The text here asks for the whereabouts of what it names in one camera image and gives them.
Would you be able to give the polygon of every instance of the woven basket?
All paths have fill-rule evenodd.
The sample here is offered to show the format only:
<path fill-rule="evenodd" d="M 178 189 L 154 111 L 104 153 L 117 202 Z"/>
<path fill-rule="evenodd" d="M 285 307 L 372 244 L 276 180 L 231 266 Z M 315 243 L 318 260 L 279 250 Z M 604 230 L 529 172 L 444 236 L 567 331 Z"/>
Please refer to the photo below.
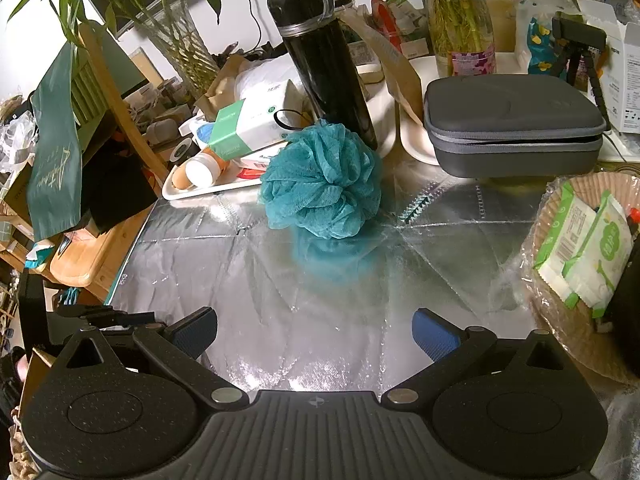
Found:
<path fill-rule="evenodd" d="M 570 180 L 575 195 L 595 208 L 600 205 L 602 193 L 609 189 L 626 213 L 632 207 L 640 208 L 640 180 L 623 173 L 593 173 Z M 557 189 L 540 211 L 533 231 L 533 260 L 546 239 L 560 205 L 562 190 Z M 640 379 L 626 367 L 610 334 L 598 334 L 593 329 L 591 309 L 583 301 L 574 310 L 564 306 L 560 298 L 533 271 L 534 290 L 532 304 L 537 313 L 551 327 L 558 341 L 569 355 L 600 375 L 625 384 L 640 384 Z"/>

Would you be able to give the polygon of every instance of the pink label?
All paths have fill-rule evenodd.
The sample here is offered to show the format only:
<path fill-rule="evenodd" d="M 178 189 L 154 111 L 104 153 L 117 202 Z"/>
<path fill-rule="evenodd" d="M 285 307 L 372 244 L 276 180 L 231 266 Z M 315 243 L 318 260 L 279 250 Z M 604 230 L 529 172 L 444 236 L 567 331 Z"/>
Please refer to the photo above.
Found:
<path fill-rule="evenodd" d="M 492 43 L 484 52 L 452 52 L 453 75 L 495 73 L 495 49 Z"/>

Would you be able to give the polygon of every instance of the tripod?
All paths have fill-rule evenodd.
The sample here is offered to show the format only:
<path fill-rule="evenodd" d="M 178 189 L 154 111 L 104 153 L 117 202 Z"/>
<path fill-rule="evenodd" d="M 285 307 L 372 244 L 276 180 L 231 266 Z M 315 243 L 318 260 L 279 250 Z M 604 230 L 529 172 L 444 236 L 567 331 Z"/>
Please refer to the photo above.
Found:
<path fill-rule="evenodd" d="M 591 83 L 591 91 L 596 101 L 596 106 L 607 123 L 607 130 L 611 129 L 607 106 L 602 95 L 602 87 L 595 68 L 593 54 L 590 48 L 604 52 L 607 47 L 606 33 L 596 27 L 591 27 L 585 23 L 574 22 L 556 15 L 552 20 L 553 32 L 556 41 L 562 44 L 562 50 L 558 55 L 558 59 L 551 67 L 549 75 L 559 77 L 569 62 L 569 69 L 566 74 L 566 81 L 571 85 L 575 85 L 575 77 L 578 73 L 580 60 L 584 58 L 587 67 L 587 75 Z"/>

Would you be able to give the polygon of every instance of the gray hard case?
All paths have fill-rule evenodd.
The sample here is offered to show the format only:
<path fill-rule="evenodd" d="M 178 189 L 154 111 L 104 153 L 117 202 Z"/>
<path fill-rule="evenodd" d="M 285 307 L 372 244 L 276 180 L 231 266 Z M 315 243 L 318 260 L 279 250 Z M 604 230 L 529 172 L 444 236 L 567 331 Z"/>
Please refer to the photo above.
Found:
<path fill-rule="evenodd" d="M 589 99 L 548 75 L 437 79 L 424 105 L 438 162 L 460 177 L 588 173 L 606 129 Z"/>

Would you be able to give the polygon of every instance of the blue gripper pad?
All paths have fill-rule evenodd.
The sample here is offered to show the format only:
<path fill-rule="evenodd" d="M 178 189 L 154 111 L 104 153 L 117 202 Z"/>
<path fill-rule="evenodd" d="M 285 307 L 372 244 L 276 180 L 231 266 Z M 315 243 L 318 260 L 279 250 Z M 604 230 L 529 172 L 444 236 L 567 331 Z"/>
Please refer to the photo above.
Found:
<path fill-rule="evenodd" d="M 416 344 L 434 362 L 458 348 L 464 337 L 464 331 L 424 308 L 414 314 L 412 333 Z"/>

